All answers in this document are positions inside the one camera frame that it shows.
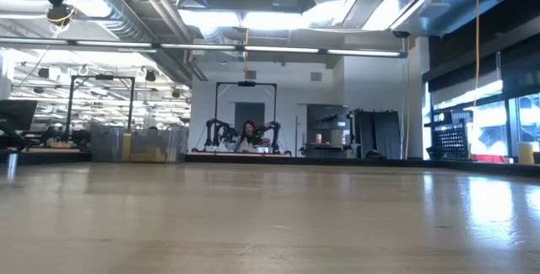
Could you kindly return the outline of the silver spiral air duct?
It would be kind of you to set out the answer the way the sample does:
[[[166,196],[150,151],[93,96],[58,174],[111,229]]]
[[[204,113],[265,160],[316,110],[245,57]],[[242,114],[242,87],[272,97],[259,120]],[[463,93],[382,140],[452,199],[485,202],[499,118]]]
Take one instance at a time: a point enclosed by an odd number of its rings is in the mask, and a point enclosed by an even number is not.
[[[155,42],[157,38],[124,0],[77,0],[78,10],[88,16],[108,19],[100,26],[122,42]],[[171,80],[192,84],[192,73],[162,49],[143,53]]]

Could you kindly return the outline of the translucent grey bin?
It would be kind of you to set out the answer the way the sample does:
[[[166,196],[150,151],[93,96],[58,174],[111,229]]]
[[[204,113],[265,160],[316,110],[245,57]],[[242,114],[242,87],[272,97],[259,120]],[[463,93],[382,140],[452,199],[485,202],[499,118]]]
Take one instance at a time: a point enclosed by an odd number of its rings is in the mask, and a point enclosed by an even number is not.
[[[92,160],[97,162],[135,162],[129,159],[122,161],[122,137],[128,133],[121,127],[91,126],[91,153]],[[176,148],[177,161],[185,161],[188,151],[189,129],[184,126],[173,126],[160,130],[151,126],[142,130],[131,132],[131,153],[144,153],[148,148]]]

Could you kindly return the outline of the black robot station frame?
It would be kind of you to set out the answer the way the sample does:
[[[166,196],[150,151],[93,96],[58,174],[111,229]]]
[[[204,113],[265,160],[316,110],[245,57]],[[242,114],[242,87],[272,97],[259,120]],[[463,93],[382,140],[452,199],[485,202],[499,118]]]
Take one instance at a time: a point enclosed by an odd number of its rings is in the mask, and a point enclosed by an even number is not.
[[[239,87],[256,87],[256,86],[271,86],[273,87],[274,93],[273,93],[273,120],[276,121],[277,117],[277,92],[278,92],[278,85],[276,83],[257,83],[254,81],[238,81],[238,82],[217,82],[215,84],[215,95],[214,95],[214,116],[213,118],[218,117],[218,102],[219,102],[219,87],[221,85],[236,85]]]

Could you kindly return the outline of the black perforated crate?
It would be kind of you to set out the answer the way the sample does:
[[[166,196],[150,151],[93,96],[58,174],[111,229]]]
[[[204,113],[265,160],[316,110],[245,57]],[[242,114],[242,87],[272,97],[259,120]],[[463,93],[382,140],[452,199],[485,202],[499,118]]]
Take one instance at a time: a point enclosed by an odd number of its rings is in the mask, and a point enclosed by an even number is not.
[[[431,130],[431,146],[426,152],[431,160],[469,159],[467,124],[463,119],[457,123],[437,121],[427,126]]]

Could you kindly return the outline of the red box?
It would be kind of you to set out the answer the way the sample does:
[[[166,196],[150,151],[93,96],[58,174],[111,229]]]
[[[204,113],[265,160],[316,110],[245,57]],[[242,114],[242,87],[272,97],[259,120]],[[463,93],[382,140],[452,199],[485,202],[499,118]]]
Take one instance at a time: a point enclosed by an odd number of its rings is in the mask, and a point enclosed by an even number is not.
[[[510,162],[507,157],[501,155],[472,154],[471,157],[473,160],[483,163],[508,164]]]

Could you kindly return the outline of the black table frame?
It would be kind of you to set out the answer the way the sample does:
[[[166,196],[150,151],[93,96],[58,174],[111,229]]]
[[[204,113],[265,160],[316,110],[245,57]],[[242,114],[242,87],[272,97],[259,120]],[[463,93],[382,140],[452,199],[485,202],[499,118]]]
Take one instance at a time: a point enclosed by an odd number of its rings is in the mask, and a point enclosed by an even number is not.
[[[90,162],[90,153],[0,151],[0,164],[7,164],[9,157],[17,156],[17,165],[71,164]],[[392,168],[430,168],[454,169],[463,172],[476,172],[482,175],[515,176],[540,179],[540,165],[494,164],[457,160],[395,160],[395,159],[359,159],[359,158],[291,158],[273,156],[231,155],[195,155],[188,154],[184,161],[194,164],[279,164],[279,165],[319,165],[319,166],[354,166],[354,167],[392,167]]]

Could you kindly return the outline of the black curtain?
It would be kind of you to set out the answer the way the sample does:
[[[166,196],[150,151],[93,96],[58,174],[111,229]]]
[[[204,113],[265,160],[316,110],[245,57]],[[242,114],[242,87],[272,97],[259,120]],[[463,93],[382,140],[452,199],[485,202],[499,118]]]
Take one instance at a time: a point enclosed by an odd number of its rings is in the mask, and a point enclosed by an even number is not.
[[[402,158],[397,111],[357,109],[354,111],[354,130],[359,158]]]

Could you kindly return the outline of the long ceiling light bar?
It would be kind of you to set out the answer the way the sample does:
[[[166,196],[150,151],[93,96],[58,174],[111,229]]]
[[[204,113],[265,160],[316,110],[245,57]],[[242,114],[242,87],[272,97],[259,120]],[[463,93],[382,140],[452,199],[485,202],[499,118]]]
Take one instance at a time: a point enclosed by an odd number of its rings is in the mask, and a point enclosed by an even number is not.
[[[156,52],[157,50],[181,50],[181,51],[238,51],[238,52],[270,52],[270,53],[293,53],[307,55],[328,56],[364,56],[364,57],[389,57],[406,58],[405,51],[383,51],[368,49],[329,49],[291,46],[245,46],[245,45],[212,45],[194,43],[160,43],[160,42],[132,42],[111,40],[71,40],[54,38],[28,38],[0,36],[0,46],[20,46],[21,48],[96,48],[112,51],[128,52]]]

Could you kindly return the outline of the person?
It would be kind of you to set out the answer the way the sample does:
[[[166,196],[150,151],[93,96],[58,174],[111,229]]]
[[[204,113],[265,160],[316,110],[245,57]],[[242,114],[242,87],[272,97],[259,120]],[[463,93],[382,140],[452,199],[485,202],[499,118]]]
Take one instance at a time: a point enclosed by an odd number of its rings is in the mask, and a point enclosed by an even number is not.
[[[245,121],[242,133],[229,142],[227,148],[234,153],[257,153],[259,147],[268,147],[270,140],[257,136],[255,130],[253,121]]]

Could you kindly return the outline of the black monitor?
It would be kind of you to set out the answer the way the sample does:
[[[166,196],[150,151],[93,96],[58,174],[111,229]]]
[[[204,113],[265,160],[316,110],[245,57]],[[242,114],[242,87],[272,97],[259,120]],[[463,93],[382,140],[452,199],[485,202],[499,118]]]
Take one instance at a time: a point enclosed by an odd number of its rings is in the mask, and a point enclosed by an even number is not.
[[[34,118],[36,100],[0,100],[0,126],[15,131],[28,131]]]

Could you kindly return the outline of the yellow cup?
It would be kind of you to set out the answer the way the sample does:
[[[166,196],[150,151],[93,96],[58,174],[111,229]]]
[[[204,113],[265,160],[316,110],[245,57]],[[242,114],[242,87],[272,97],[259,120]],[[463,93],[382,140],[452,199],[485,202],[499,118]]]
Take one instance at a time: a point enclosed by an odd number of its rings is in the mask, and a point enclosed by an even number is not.
[[[525,165],[534,165],[534,153],[540,153],[540,142],[519,142],[518,163]]]

